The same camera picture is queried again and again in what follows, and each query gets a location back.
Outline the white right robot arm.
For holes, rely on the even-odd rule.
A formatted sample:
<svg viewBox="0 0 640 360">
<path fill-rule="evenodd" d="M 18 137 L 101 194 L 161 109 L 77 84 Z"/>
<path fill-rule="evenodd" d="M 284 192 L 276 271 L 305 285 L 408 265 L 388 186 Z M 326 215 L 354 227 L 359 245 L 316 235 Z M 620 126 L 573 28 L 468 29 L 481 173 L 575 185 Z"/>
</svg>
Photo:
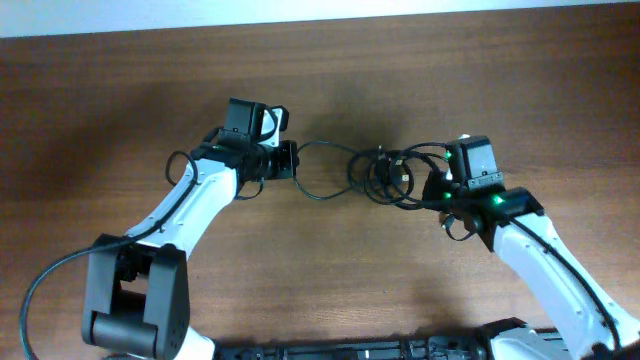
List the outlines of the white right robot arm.
<svg viewBox="0 0 640 360">
<path fill-rule="evenodd" d="M 507 189 L 492 144 L 466 136 L 444 144 L 423 198 L 449 229 L 462 222 L 527 284 L 555 329 L 545 335 L 513 318 L 489 323 L 479 341 L 490 359 L 636 359 L 639 321 L 593 279 L 525 188 Z"/>
</svg>

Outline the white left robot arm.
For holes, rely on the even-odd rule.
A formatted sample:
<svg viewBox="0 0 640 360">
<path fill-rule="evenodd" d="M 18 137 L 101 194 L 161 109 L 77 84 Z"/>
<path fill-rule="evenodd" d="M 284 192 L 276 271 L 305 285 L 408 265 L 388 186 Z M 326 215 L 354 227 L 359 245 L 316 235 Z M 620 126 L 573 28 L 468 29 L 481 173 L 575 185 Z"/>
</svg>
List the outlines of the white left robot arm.
<svg viewBox="0 0 640 360">
<path fill-rule="evenodd" d="M 288 179 L 291 140 L 203 143 L 179 182 L 123 236 L 102 234 L 90 254 L 81 336 L 142 359 L 212 359 L 214 341 L 190 325 L 187 261 L 218 213 L 247 182 Z"/>
</svg>

